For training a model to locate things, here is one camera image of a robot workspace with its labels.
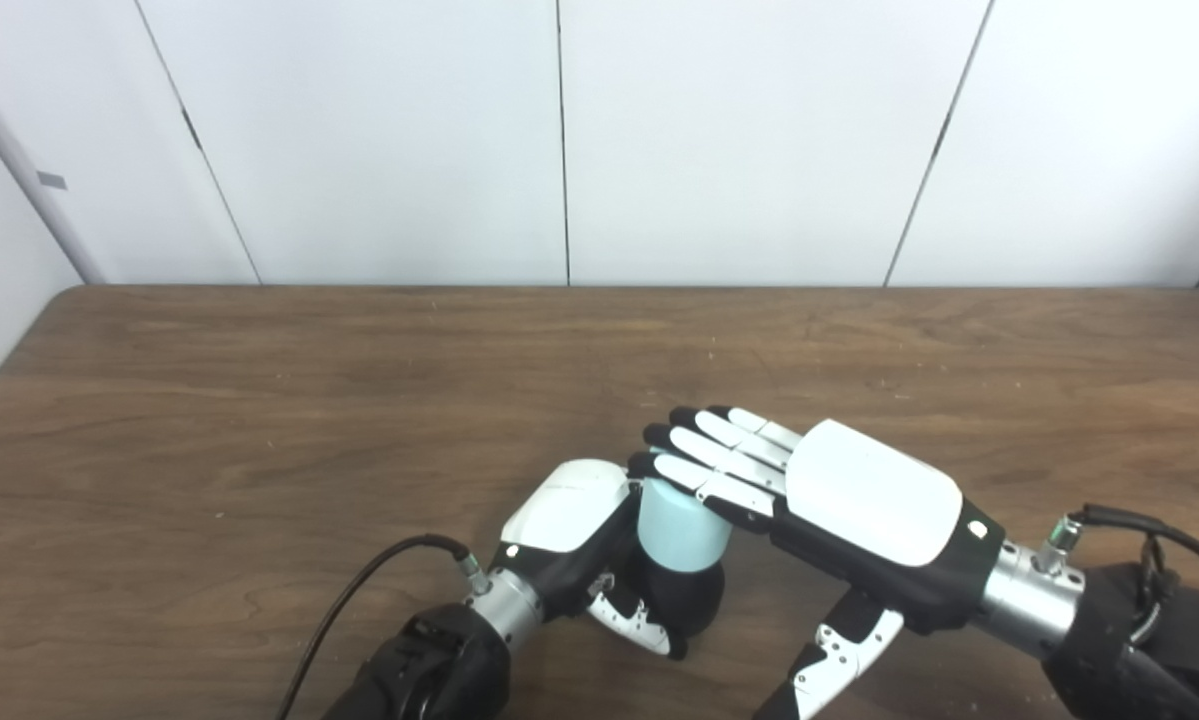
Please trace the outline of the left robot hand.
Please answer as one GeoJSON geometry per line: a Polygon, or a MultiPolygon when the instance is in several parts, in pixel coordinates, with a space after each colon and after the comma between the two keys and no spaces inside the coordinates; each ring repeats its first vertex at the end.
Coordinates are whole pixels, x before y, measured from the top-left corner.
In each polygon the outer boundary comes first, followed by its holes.
{"type": "Polygon", "coordinates": [[[471,606],[510,653],[536,629],[590,615],[637,647],[681,660],[681,633],[653,621],[619,565],[634,547],[640,492],[617,464],[562,462],[504,524],[488,591],[471,606]]]}

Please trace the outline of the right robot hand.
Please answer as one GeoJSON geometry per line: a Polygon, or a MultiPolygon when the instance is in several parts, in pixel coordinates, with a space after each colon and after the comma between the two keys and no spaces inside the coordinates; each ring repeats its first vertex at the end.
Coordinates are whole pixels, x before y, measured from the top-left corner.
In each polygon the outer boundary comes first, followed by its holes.
{"type": "Polygon", "coordinates": [[[635,478],[663,480],[733,527],[846,583],[758,719],[811,719],[900,630],[974,621],[1005,541],[954,479],[838,420],[795,432],[749,410],[677,407],[644,429],[635,478]]]}

